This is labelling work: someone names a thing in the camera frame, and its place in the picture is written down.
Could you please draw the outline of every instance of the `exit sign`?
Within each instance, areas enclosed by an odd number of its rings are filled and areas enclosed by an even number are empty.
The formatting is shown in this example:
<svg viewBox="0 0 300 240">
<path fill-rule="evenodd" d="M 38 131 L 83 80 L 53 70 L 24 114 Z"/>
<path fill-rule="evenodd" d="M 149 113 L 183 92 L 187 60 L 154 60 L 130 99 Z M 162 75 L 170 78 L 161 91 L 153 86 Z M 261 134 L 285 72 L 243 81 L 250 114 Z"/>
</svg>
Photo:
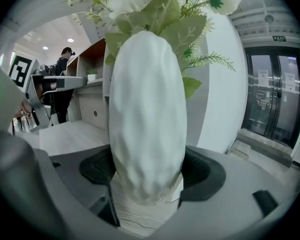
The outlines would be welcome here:
<svg viewBox="0 0 300 240">
<path fill-rule="evenodd" d="M 273 36 L 273 41 L 275 42 L 286 42 L 286 37 L 285 36 Z"/>
</svg>

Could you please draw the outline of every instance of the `door frame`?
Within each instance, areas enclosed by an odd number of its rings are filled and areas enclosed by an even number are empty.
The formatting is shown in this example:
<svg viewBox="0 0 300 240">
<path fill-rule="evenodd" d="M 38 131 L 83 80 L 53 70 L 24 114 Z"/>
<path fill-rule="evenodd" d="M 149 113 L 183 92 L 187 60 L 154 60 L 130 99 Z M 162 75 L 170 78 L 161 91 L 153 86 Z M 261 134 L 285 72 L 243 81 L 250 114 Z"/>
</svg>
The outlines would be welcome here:
<svg viewBox="0 0 300 240">
<path fill-rule="evenodd" d="M 276 90 L 282 92 L 282 84 L 281 84 L 282 75 L 281 75 L 281 67 L 280 67 L 280 61 L 278 56 L 295 57 L 297 61 L 298 71 L 299 71 L 299 91 L 300 91 L 300 49 L 299 48 L 284 47 L 284 46 L 258 46 L 258 47 L 248 47 L 245 48 L 244 50 L 246 55 L 247 67 L 248 67 L 248 97 L 247 97 L 246 109 L 245 109 L 245 114 L 244 114 L 241 128 L 247 123 L 249 119 L 252 102 L 253 102 L 254 73 L 253 73 L 251 56 L 257 56 L 257 55 L 270 56 L 271 65 L 273 68 L 273 88 L 274 88 L 273 92 L 275 92 Z M 273 129 L 276 127 L 279 118 L 279 112 L 280 112 L 279 108 L 280 108 L 280 98 L 276 97 L 275 104 L 272 101 L 271 114 L 268 121 L 271 122 L 271 125 L 268 125 L 267 129 L 265 130 L 264 136 L 266 138 L 272 139 L 273 137 L 272 136 L 274 132 Z M 300 100 L 297 108 L 297 115 L 300 115 Z M 288 144 L 292 149 L 296 145 L 297 139 L 299 137 L 299 133 L 300 133 L 300 116 L 296 118 L 295 125 L 291 135 L 291 140 Z"/>
</svg>

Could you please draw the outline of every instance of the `white wall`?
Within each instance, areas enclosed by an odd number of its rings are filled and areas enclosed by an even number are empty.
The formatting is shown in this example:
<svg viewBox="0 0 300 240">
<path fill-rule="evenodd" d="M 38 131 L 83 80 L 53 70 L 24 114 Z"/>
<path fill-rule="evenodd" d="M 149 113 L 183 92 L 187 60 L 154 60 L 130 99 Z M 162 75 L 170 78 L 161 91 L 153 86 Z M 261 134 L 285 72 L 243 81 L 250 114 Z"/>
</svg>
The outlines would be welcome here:
<svg viewBox="0 0 300 240">
<path fill-rule="evenodd" d="M 209 94 L 198 147 L 224 153 L 241 128 L 248 96 L 248 70 L 237 30 L 227 16 L 208 12 L 214 30 L 206 35 L 208 52 L 234 62 L 234 71 L 209 65 Z"/>
</svg>

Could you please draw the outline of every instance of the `textured vase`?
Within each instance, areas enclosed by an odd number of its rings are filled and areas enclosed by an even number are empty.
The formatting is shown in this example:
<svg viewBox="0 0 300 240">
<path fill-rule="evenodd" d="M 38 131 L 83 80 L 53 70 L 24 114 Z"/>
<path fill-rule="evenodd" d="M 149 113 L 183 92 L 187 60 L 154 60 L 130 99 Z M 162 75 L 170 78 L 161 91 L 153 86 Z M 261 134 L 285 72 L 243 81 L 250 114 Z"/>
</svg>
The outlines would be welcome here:
<svg viewBox="0 0 300 240">
<path fill-rule="evenodd" d="M 120 48 L 109 99 L 109 138 L 125 192 L 143 205 L 163 201 L 185 156 L 187 111 L 177 57 L 152 32 Z"/>
</svg>

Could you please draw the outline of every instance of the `wooden shelf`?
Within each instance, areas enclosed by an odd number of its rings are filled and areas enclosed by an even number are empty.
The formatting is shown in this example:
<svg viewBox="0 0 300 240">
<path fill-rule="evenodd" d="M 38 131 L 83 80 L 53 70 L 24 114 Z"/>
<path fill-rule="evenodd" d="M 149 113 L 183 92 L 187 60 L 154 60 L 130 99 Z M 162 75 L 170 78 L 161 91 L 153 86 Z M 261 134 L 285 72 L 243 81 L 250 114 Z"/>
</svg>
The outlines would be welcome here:
<svg viewBox="0 0 300 240">
<path fill-rule="evenodd" d="M 68 63 L 68 67 L 71 65 L 71 67 L 75 67 L 75 68 L 76 68 L 77 65 L 78 65 L 78 57 L 79 57 L 79 56 L 73 58 L 73 60 L 71 60 L 71 61 Z"/>
<path fill-rule="evenodd" d="M 98 42 L 92 44 L 89 48 L 83 51 L 80 56 L 96 60 L 97 58 L 103 57 L 106 50 L 106 40 L 100 39 Z"/>
<path fill-rule="evenodd" d="M 86 86 L 82 87 L 82 88 L 87 88 L 87 87 L 93 87 L 93 86 L 102 86 L 102 78 L 93 80 L 93 81 L 88 81 L 88 83 L 86 84 Z"/>
<path fill-rule="evenodd" d="M 67 77 L 75 77 L 77 76 L 77 66 L 78 66 L 78 57 L 75 57 L 73 60 L 69 62 L 66 66 L 66 76 Z"/>
</svg>

